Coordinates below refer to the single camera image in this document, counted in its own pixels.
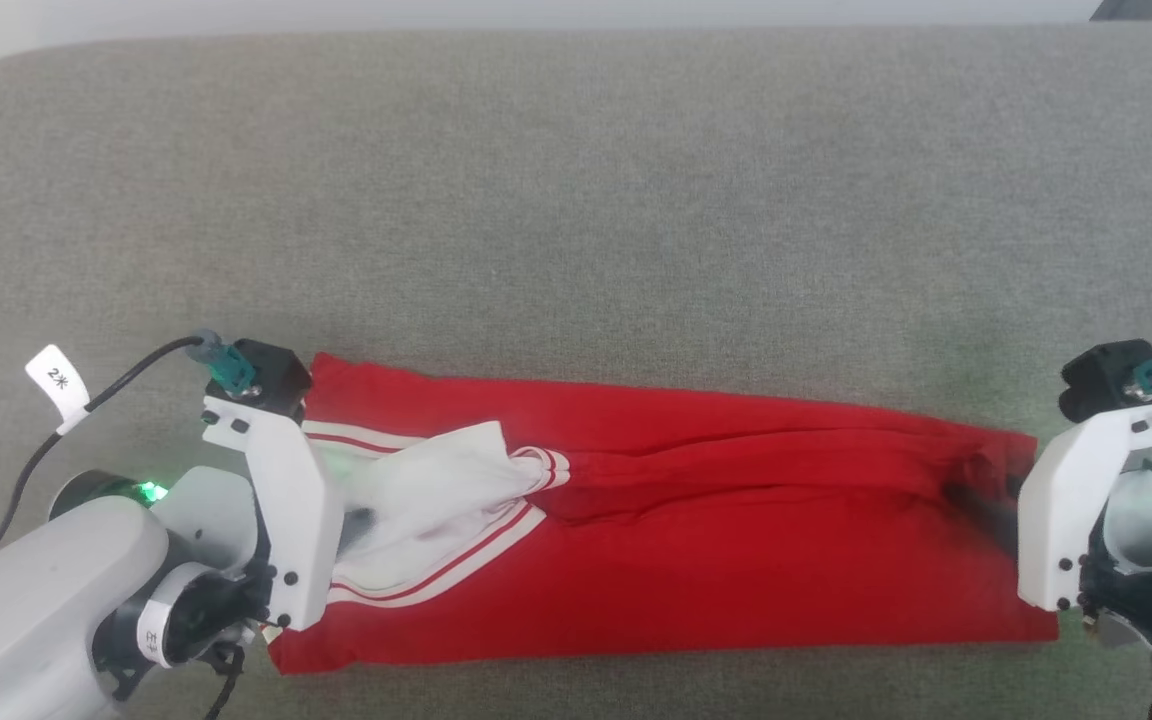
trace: pant leg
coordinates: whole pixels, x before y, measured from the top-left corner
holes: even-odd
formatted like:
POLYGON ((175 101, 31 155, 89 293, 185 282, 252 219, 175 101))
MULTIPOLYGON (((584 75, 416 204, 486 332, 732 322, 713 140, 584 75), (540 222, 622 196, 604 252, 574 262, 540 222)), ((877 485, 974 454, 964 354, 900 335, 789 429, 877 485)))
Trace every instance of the pant leg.
POLYGON ((621 454, 728 437, 823 429, 884 429, 924 437, 980 438, 1033 460, 1033 439, 876 407, 585 382, 430 378, 319 355, 310 418, 430 437, 501 420, 510 446, 621 454))
MULTIPOLYGON (((867 456, 887 477, 934 482, 941 471, 889 452, 867 456)), ((838 470, 827 455, 814 465, 838 470)), ((1055 619, 1016 597, 1010 561, 946 507, 863 486, 783 484, 774 461, 759 478, 634 514, 545 520, 433 600, 397 609, 334 602, 320 624, 285 632, 271 653, 282 670, 329 670, 353 661, 1055 638, 1055 619)))
POLYGON ((335 602, 285 632, 282 670, 794 644, 1037 641, 1055 619, 938 501, 1001 487, 1032 439, 773 397, 553 382, 433 381, 314 363, 311 418, 434 434, 500 419, 573 448, 550 518, 420 605, 335 602), (570 445, 564 442, 570 439, 570 445))

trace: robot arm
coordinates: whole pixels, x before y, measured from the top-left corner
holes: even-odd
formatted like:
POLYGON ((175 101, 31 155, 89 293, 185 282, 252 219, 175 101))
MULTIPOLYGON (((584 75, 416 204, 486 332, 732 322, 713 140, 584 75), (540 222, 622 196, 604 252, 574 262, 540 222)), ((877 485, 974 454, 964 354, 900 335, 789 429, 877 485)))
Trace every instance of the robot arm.
POLYGON ((1107 642, 1152 652, 1152 347, 1092 348, 1062 370, 1066 418, 1020 490, 1018 591, 1045 611, 1078 606, 1107 642))
MULTIPOLYGON (((343 507, 300 429, 308 371, 260 342, 202 332, 175 344, 212 370, 204 439, 243 452, 251 478, 195 468, 170 492, 74 478, 50 523, 0 551, 0 720, 114 717, 156 667, 232 673, 259 623, 305 629, 323 616, 343 507)), ((111 393, 88 402, 58 355, 35 370, 63 434, 111 393)))

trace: dark metal object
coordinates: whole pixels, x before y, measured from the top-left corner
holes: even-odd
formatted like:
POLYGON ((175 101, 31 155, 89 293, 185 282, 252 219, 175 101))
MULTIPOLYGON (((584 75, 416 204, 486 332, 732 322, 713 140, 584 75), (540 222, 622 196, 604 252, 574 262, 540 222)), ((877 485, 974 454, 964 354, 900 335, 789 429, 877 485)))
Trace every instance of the dark metal object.
POLYGON ((1071 423, 1082 423, 1109 410, 1152 406, 1152 397, 1143 400, 1124 392, 1132 384, 1132 370, 1144 361, 1152 361, 1152 344, 1143 340, 1098 344, 1075 357, 1060 372, 1069 384, 1060 396, 1061 414, 1071 423))
POLYGON ((255 579, 226 579, 202 575, 194 579, 172 606, 162 637, 162 654, 174 665, 184 664, 211 646, 217 635, 256 607, 248 589, 255 579))
POLYGON ((285 347, 275 347, 255 340, 240 340, 234 348, 247 357, 248 363, 256 369, 253 384, 262 387, 259 395, 229 396, 220 387, 220 382, 207 382, 206 393, 211 397, 220 397, 238 406, 255 407, 266 414, 285 415, 300 423, 305 418, 305 409, 301 401, 310 392, 310 372, 301 364, 296 354, 285 347))
POLYGON ((1011 560, 1016 559, 1016 507, 1010 503, 993 502, 964 484, 950 483, 945 486, 945 500, 967 520, 984 532, 1011 560))

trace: gray fabric surface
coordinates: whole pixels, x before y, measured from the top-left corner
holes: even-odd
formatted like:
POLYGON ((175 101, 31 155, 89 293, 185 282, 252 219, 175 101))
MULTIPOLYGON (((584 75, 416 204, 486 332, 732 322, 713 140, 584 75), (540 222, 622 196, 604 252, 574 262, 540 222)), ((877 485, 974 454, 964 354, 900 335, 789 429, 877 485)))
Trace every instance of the gray fabric surface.
MULTIPOLYGON (((0 511, 56 424, 29 356, 59 342, 103 387, 204 324, 430 373, 831 397, 1051 437, 1064 361, 1152 340, 1152 26, 1 61, 0 511)), ((177 359, 111 402, 41 467, 13 537, 81 469, 233 465, 200 447, 198 391, 177 359)), ((1142 653, 1064 624, 1047 647, 324 679, 275 679, 257 652, 228 717, 1143 717, 1142 653)), ((219 684, 166 676, 132 717, 200 717, 219 684)))

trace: red pants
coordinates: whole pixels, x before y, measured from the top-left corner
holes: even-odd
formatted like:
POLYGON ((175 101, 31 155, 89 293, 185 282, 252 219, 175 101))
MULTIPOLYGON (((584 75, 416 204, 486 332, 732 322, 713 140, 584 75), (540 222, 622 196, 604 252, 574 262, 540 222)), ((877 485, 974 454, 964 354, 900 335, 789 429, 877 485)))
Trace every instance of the red pants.
POLYGON ((942 499, 1002 498, 1033 438, 894 414, 672 389, 426 378, 314 361, 308 418, 431 437, 500 420, 562 452, 526 537, 424 602, 333 602, 270 654, 349 662, 1056 638, 1014 562, 942 499))

